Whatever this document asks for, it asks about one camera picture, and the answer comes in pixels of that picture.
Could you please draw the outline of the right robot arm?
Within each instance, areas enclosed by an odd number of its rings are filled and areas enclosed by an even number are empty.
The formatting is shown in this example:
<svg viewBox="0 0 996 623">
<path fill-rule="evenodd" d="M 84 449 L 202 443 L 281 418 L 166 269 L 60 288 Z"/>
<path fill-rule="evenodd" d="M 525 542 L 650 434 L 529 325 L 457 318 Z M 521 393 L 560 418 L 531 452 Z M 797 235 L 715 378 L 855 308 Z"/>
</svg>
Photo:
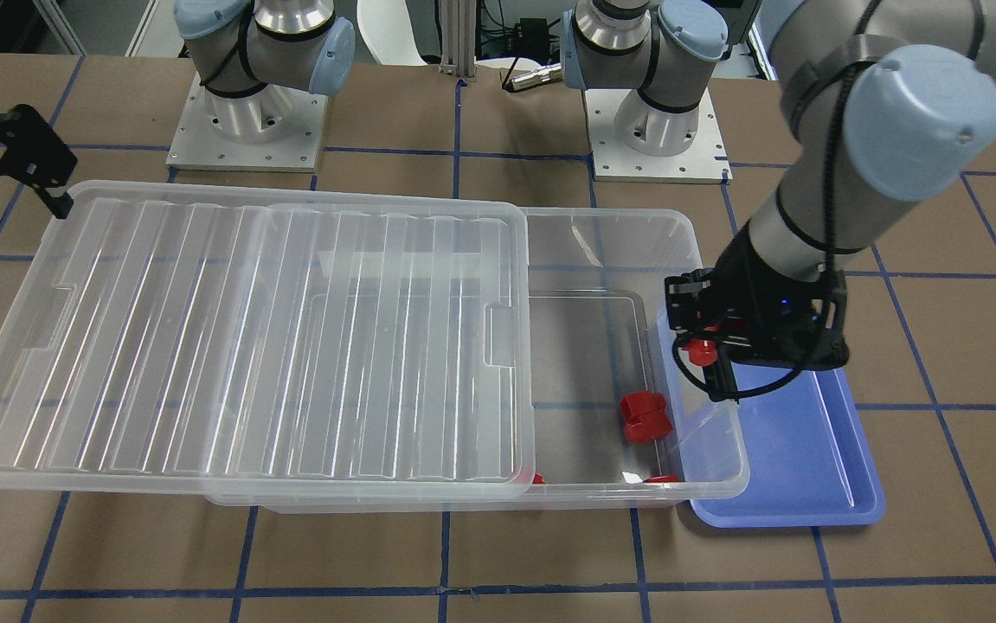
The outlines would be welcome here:
<svg viewBox="0 0 996 623">
<path fill-rule="evenodd" d="M 354 64 L 356 31 L 331 1 L 177 1 L 196 66 L 166 158 L 179 170 L 315 170 L 326 103 Z M 78 158 L 28 104 L 0 113 L 0 177 L 69 215 Z"/>
</svg>

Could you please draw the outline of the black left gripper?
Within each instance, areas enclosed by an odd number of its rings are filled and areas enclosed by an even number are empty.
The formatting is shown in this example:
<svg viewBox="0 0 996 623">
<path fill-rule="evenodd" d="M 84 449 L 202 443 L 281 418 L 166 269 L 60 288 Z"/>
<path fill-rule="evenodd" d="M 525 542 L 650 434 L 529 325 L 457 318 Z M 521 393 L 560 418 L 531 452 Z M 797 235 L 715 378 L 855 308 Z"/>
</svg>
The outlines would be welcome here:
<svg viewBox="0 0 996 623">
<path fill-rule="evenodd" d="M 692 339 L 719 344 L 707 367 L 713 402 L 736 400 L 732 362 L 826 371 L 847 364 L 845 272 L 814 266 L 805 281 L 775 271 L 743 228 L 712 268 L 665 279 L 668 325 Z"/>
</svg>

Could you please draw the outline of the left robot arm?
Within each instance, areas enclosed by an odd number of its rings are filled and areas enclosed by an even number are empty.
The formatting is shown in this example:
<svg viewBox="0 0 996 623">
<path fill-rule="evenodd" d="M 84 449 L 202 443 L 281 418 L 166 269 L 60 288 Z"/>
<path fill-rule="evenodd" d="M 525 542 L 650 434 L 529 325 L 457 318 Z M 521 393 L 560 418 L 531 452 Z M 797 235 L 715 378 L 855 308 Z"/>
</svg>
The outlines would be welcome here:
<svg viewBox="0 0 996 623">
<path fill-rule="evenodd" d="M 711 268 L 665 280 L 711 400 L 845 366 L 843 267 L 996 139 L 996 1 L 762 1 L 797 162 Z"/>
</svg>

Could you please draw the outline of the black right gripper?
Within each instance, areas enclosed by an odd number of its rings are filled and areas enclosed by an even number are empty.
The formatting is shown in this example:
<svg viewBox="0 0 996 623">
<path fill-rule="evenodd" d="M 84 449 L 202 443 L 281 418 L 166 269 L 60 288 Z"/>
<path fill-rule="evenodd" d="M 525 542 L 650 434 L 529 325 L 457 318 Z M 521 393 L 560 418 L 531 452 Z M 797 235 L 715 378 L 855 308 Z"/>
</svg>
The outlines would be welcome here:
<svg viewBox="0 0 996 623">
<path fill-rule="evenodd" d="M 51 124 L 29 104 L 16 104 L 0 113 L 0 177 L 9 177 L 32 189 L 58 220 L 65 220 L 74 207 L 65 188 L 78 158 Z"/>
</svg>

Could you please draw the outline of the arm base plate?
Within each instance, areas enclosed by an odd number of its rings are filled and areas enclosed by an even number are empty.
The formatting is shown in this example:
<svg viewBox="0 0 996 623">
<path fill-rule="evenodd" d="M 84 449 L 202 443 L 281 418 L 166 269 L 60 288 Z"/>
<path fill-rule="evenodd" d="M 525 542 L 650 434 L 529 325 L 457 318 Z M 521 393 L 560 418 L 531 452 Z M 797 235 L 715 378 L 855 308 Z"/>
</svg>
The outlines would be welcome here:
<svg viewBox="0 0 996 623">
<path fill-rule="evenodd" d="M 652 109 L 634 90 L 584 93 L 594 177 L 603 182 L 727 183 L 734 178 L 714 103 L 684 113 Z"/>
<path fill-rule="evenodd" d="M 166 164 L 177 170 L 315 173 L 331 99 L 279 86 L 243 99 L 193 76 Z"/>
</svg>

